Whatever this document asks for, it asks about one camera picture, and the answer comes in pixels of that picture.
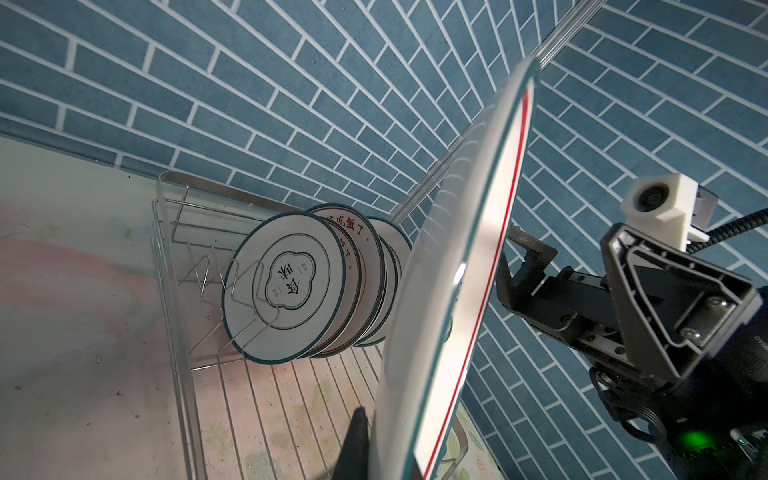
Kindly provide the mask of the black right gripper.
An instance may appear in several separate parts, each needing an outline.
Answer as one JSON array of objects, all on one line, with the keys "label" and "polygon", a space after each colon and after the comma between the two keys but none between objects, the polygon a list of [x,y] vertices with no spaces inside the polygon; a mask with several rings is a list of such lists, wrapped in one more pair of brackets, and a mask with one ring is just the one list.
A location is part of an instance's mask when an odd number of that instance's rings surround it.
[{"label": "black right gripper", "polygon": [[505,239],[524,250],[512,271],[504,254],[496,296],[509,312],[587,356],[604,371],[664,382],[687,378],[715,357],[762,305],[747,278],[617,223],[601,239],[605,276],[546,268],[558,251],[518,226]]}]

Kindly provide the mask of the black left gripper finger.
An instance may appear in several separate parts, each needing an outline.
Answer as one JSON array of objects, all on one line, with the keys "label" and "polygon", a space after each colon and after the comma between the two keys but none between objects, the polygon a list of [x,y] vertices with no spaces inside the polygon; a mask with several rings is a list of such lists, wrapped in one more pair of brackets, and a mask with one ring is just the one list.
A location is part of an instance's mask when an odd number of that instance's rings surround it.
[{"label": "black left gripper finger", "polygon": [[364,407],[354,410],[342,444],[332,480],[365,480],[368,478],[370,439]]}]

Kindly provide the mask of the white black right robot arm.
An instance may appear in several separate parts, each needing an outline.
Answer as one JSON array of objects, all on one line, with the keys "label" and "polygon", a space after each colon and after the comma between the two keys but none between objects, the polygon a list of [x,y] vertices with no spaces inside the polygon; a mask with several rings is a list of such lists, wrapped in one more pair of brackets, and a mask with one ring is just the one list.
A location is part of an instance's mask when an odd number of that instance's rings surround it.
[{"label": "white black right robot arm", "polygon": [[767,292],[626,224],[603,237],[605,272],[550,276],[556,250],[522,229],[497,265],[500,303],[590,361],[610,417],[680,479],[767,475]]}]

